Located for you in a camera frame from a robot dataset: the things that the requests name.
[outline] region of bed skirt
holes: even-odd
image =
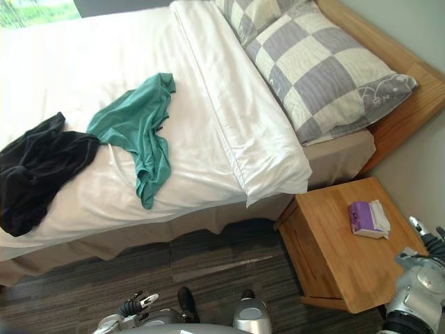
[[[43,248],[0,262],[0,285],[12,286],[23,276],[38,276],[53,268],[91,257],[111,260],[127,248],[168,242],[196,230],[207,229],[218,234],[227,224],[246,219],[268,218],[275,221],[292,197],[279,194],[264,198],[248,209],[245,207],[245,202],[212,207],[191,212],[165,223],[120,228]]]

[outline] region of checkered pillow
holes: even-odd
[[[272,24],[282,13],[307,0],[214,0],[243,46]]]
[[[313,2],[290,9],[246,52],[304,145],[367,127],[400,105],[417,85],[331,23]]]

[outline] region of gray wood floor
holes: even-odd
[[[268,304],[274,333],[375,334],[377,310],[359,315],[300,302],[301,289],[282,240],[270,221],[229,225],[222,234],[199,231],[170,244],[128,250],[112,261],[88,260],[27,278],[0,293],[0,319],[27,333],[91,333],[137,290],[160,295],[155,309],[178,308],[187,286],[202,322],[228,325],[244,289]]]

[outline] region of white duvet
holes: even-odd
[[[159,132],[172,175],[146,210],[134,163],[101,146],[31,232],[0,230],[0,260],[87,235],[307,189],[309,163],[288,120],[210,1],[0,32],[0,146],[61,111],[84,132],[94,113],[157,72],[177,92]]]

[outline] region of green shirt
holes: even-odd
[[[171,172],[167,141],[156,131],[168,117],[166,109],[173,92],[173,76],[155,74],[97,112],[87,128],[101,144],[110,143],[131,153],[136,165],[136,193],[146,209],[152,208],[154,194]]]

